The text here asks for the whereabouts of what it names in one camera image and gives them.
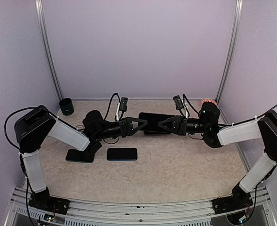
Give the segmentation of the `purple phone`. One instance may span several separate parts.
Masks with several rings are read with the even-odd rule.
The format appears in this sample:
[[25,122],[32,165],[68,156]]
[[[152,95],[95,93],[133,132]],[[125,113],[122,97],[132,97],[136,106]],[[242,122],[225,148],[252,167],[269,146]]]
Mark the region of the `purple phone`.
[[144,131],[144,130],[166,131],[158,126],[158,122],[166,120],[167,118],[170,118],[170,117],[174,117],[174,115],[141,112],[141,113],[139,113],[138,118],[147,120],[148,124],[144,128],[142,128],[140,131]]

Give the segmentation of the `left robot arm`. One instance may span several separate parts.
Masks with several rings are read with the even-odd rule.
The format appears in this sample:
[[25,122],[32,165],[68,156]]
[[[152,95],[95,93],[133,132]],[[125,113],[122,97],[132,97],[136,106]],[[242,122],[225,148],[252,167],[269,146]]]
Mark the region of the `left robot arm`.
[[98,110],[92,110],[83,120],[84,130],[78,131],[43,105],[30,108],[29,113],[16,121],[14,130],[25,172],[32,190],[36,193],[35,202],[45,210],[54,204],[52,196],[45,192],[47,185],[39,156],[41,145],[47,137],[61,141],[71,146],[74,151],[83,152],[93,159],[102,147],[103,139],[131,136],[147,124],[147,120],[133,117],[110,122],[105,120]]

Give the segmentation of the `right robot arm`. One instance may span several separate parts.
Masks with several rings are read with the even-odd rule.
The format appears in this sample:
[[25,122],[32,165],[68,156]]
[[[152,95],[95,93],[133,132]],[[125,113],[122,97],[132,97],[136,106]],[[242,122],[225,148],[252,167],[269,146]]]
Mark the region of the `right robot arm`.
[[200,133],[202,139],[211,148],[219,148],[233,143],[261,139],[264,151],[259,160],[234,188],[228,204],[233,209],[243,205],[247,196],[261,181],[269,177],[277,166],[277,113],[270,109],[260,116],[231,125],[218,123],[220,110],[211,99],[202,101],[198,118],[185,116],[159,115],[158,126],[163,130],[179,136]]

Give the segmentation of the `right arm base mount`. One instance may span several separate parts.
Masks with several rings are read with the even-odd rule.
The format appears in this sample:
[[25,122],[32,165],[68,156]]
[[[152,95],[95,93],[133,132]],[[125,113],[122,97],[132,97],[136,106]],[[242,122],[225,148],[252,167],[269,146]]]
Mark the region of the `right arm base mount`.
[[253,200],[250,192],[246,193],[239,184],[235,185],[230,196],[218,197],[212,200],[215,214],[235,211],[252,205]]

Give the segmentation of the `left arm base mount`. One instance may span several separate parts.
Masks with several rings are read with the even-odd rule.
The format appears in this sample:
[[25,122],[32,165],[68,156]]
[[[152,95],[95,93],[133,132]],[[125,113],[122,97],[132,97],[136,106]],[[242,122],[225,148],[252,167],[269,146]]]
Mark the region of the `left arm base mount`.
[[53,197],[49,193],[48,187],[41,192],[31,192],[29,206],[39,210],[45,210],[55,214],[66,215],[70,201],[64,198]]

